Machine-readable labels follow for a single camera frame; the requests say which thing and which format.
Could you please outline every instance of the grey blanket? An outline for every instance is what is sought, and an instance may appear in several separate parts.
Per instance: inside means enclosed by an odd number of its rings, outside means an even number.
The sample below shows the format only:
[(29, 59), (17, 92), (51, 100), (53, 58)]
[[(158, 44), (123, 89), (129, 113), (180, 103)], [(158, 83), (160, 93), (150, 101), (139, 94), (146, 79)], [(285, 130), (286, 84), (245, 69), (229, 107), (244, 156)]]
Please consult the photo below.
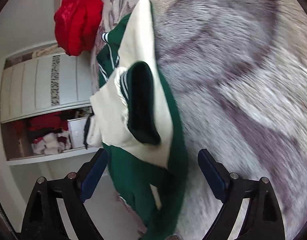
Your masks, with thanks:
[[(100, 36), (138, 0), (103, 0)], [(296, 0), (151, 0), (156, 57), (181, 114), (189, 178), (176, 233), (201, 240), (221, 202), (198, 165), (207, 148), (228, 171), (271, 180), (286, 239), (307, 220), (307, 16)], [(246, 212), (243, 203), (230, 239)]]

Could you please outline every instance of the black strap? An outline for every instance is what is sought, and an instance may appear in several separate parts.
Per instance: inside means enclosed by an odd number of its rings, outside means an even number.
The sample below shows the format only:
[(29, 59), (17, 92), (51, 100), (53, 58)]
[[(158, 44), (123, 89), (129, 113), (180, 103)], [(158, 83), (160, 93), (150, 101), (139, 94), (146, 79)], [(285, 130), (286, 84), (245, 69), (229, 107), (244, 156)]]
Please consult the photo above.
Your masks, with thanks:
[(85, 128), (84, 128), (84, 146), (86, 149), (88, 149), (87, 136), (88, 136), (89, 127), (90, 127), (90, 118), (92, 116), (94, 116), (94, 113), (89, 114), (86, 124), (85, 124)]

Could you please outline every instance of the white drawer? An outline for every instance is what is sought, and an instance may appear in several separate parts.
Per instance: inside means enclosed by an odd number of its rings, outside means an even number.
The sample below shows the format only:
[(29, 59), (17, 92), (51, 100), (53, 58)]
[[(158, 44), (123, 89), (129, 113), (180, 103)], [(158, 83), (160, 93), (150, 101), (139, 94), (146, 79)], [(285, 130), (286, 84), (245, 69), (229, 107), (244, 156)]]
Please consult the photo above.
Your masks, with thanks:
[(84, 128), (87, 118), (68, 120), (70, 140), (73, 148), (84, 147)]

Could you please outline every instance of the patterned trim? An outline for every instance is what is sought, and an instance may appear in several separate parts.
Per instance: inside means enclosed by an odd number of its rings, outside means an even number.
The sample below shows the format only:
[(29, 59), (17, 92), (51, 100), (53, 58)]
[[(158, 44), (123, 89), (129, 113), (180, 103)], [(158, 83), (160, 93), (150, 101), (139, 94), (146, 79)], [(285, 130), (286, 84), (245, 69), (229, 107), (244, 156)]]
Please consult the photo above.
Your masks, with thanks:
[(59, 101), (59, 64), (60, 64), (60, 55), (52, 56), (52, 76), (51, 76), (52, 106), (56, 106), (60, 104), (60, 101)]

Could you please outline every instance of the white wall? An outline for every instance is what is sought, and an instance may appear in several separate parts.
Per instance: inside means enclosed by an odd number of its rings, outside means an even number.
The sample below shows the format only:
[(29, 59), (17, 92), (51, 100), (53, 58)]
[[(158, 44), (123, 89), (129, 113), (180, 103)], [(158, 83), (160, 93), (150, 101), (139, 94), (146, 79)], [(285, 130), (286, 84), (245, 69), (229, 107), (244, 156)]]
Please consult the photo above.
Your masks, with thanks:
[[(9, 0), (0, 13), (0, 59), (36, 44), (50, 43), (54, 37), (54, 0)], [(3, 59), (0, 60), (0, 82)], [(16, 189), (5, 163), (0, 135), (0, 201), (16, 231), (20, 231), (25, 202)]]
[(0, 13), (0, 57), (54, 41), (54, 0), (9, 0)]
[(10, 169), (20, 194), (27, 203), (36, 180), (43, 176), (39, 164), (15, 165), (11, 166)]
[(90, 161), (95, 153), (89, 153), (70, 158), (49, 161), (46, 165), (49, 169), (52, 179), (62, 179), (70, 172), (77, 172), (80, 167)]

